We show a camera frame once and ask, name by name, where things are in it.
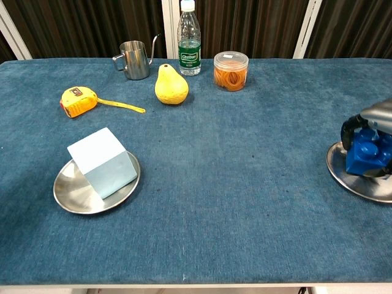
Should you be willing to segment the light blue foam cube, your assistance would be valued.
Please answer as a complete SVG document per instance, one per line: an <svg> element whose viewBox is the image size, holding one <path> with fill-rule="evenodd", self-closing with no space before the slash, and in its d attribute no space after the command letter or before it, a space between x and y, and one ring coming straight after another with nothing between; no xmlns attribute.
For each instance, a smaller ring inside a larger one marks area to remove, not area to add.
<svg viewBox="0 0 392 294"><path fill-rule="evenodd" d="M71 144L67 150L102 199L137 178L125 147L107 127Z"/></svg>

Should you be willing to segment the black pleated curtain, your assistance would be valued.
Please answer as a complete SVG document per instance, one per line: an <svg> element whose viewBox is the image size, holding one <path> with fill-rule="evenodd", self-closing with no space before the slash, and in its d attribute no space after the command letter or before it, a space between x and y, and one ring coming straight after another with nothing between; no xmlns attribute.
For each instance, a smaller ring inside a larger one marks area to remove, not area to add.
<svg viewBox="0 0 392 294"><path fill-rule="evenodd" d="M323 0L304 57L392 59L392 0Z"/></svg>
<svg viewBox="0 0 392 294"><path fill-rule="evenodd" d="M309 0L195 0L202 58L292 58Z"/></svg>
<svg viewBox="0 0 392 294"><path fill-rule="evenodd" d="M9 46L6 38L0 31L0 64L6 61L17 60L17 57L13 53L11 47Z"/></svg>
<svg viewBox="0 0 392 294"><path fill-rule="evenodd" d="M33 58L111 58L129 40L166 58L161 0L2 0Z"/></svg>

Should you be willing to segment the yellow tape measure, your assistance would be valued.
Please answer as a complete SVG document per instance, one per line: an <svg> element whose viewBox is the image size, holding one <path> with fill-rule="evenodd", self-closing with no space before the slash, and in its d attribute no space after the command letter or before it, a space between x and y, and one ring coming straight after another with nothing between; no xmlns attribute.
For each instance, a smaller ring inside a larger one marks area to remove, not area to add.
<svg viewBox="0 0 392 294"><path fill-rule="evenodd" d="M144 108L122 102L101 99L92 89L85 86L74 86L65 90L59 103L69 118L80 116L83 113L92 110L94 107L96 107L97 104L126 108L138 113L146 112Z"/></svg>

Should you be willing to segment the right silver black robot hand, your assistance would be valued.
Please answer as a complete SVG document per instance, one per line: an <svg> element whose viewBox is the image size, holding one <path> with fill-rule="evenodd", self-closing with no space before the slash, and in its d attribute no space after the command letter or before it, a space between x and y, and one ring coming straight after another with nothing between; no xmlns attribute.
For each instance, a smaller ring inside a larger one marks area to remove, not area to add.
<svg viewBox="0 0 392 294"><path fill-rule="evenodd" d="M392 135L392 98L363 109L359 114L350 117L343 123L341 142L346 151L352 147L355 131L362 128L375 129ZM368 170L363 176L377 178L386 175L392 175L392 160L385 168Z"/></svg>

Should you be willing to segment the round steel plate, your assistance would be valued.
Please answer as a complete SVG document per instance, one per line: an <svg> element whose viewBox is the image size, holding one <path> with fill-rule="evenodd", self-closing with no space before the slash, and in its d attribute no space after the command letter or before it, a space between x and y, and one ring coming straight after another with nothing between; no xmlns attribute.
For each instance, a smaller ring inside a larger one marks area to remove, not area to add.
<svg viewBox="0 0 392 294"><path fill-rule="evenodd" d="M97 214L108 211L126 201L136 190L141 176L137 157L128 152L137 177L109 197L102 199L82 175L74 160L68 161L59 171L53 185L53 196L57 204L70 213Z"/></svg>
<svg viewBox="0 0 392 294"><path fill-rule="evenodd" d="M345 170L346 155L347 152L340 141L329 147L326 154L326 165L331 176L342 187L360 197L392 204L392 175L368 178L348 174Z"/></svg>

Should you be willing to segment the clear water bottle green label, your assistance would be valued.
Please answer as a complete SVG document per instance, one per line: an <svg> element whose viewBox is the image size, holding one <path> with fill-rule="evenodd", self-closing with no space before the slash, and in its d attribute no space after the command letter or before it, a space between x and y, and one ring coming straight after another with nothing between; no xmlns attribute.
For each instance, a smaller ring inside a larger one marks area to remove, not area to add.
<svg viewBox="0 0 392 294"><path fill-rule="evenodd" d="M201 30L195 14L194 0L181 0L178 23L178 59L183 75L194 76L201 71Z"/></svg>

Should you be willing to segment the dark blue toy brick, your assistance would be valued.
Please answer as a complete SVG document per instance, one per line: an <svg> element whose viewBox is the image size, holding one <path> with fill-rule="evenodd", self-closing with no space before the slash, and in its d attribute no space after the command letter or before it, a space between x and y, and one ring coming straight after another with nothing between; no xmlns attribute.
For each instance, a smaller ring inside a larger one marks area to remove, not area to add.
<svg viewBox="0 0 392 294"><path fill-rule="evenodd" d="M375 129L355 131L347 151L346 172L363 176L368 170L385 168L392 160L392 135Z"/></svg>

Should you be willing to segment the blue tablecloth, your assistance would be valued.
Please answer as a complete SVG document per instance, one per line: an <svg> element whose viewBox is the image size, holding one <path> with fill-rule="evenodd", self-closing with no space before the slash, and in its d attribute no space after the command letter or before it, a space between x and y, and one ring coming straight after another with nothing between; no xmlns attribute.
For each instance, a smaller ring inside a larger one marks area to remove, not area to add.
<svg viewBox="0 0 392 294"><path fill-rule="evenodd" d="M392 205L326 167L342 123L392 97L391 59L253 59L245 87L188 77L179 106L111 59L0 64L0 286L392 282ZM97 104L69 118L74 86ZM67 147L104 127L136 155L125 202L82 216L53 196Z"/></svg>

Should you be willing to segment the steel gooseneck pitcher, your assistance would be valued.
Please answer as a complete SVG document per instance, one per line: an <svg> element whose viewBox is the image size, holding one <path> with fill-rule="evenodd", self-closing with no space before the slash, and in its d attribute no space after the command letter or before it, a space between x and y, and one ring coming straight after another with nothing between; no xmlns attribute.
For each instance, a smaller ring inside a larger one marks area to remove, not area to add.
<svg viewBox="0 0 392 294"><path fill-rule="evenodd" d="M148 59L145 44L142 41L130 40L120 46L120 54L112 57L117 71L124 72L129 80L142 80L149 76L149 67L154 59L154 47L160 34L152 41L151 58Z"/></svg>

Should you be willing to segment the white frame post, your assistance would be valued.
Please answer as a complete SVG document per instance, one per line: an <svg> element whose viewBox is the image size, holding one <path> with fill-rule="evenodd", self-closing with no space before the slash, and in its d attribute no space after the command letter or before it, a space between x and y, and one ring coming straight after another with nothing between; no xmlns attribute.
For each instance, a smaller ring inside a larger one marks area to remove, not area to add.
<svg viewBox="0 0 392 294"><path fill-rule="evenodd" d="M161 0L164 20L165 44L168 59L178 59L177 29L180 20L179 0Z"/></svg>
<svg viewBox="0 0 392 294"><path fill-rule="evenodd" d="M309 0L301 30L296 43L293 59L303 59L311 38L323 0Z"/></svg>
<svg viewBox="0 0 392 294"><path fill-rule="evenodd" d="M32 59L30 51L2 0L0 0L0 31L18 60Z"/></svg>

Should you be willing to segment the yellow toy pear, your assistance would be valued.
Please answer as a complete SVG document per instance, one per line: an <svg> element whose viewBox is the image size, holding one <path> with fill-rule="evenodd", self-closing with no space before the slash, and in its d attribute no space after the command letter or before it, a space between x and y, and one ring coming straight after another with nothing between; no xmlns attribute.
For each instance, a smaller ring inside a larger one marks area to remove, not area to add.
<svg viewBox="0 0 392 294"><path fill-rule="evenodd" d="M167 105L181 104L189 93L187 81L169 64L159 67L154 89L158 100Z"/></svg>

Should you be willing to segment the clear jar of rubber bands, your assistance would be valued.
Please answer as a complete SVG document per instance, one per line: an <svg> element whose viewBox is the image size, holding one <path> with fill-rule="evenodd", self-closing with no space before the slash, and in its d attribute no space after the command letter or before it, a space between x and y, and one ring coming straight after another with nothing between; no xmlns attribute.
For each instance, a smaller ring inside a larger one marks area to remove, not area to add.
<svg viewBox="0 0 392 294"><path fill-rule="evenodd" d="M249 58L241 52L223 51L214 57L214 83L227 91L239 91L246 84Z"/></svg>

